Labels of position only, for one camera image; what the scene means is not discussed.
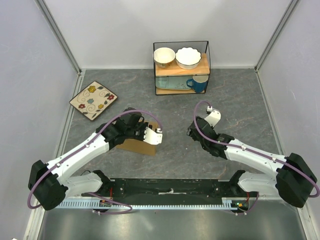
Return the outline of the brown cardboard express box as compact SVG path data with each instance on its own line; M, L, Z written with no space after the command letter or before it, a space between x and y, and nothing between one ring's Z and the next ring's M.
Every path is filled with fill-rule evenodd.
M159 128L156 122L145 121L144 117L139 120L129 120L128 122L119 118L114 123L114 126L126 136L129 136L122 144L116 146L118 149L148 156L156 155L156 145L150 145L143 141L146 127L153 130Z

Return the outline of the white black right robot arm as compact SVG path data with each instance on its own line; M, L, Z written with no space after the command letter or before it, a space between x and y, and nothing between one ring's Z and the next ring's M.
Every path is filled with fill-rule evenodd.
M245 192L257 192L268 197L280 197L288 204L302 208L308 198L320 195L316 176L296 153L285 156L251 147L233 136L216 133L214 124L199 116L194 117L188 135L212 156L259 171L244 171L229 184L229 191L235 197Z

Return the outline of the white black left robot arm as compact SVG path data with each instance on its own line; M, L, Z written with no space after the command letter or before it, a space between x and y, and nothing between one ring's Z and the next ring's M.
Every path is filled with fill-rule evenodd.
M84 142L60 157L44 163L36 161L30 171L27 205L49 211L65 199L81 194L102 198L109 194L111 180L100 170L73 174L94 158L112 150L126 140L137 140L156 146L162 142L161 124L145 121L146 111L128 108L100 125Z

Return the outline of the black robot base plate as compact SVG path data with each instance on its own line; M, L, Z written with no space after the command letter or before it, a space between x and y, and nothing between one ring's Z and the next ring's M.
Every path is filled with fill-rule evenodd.
M222 198L255 198L255 191L245 192L233 180L114 178L96 194L112 197L124 204L221 204Z

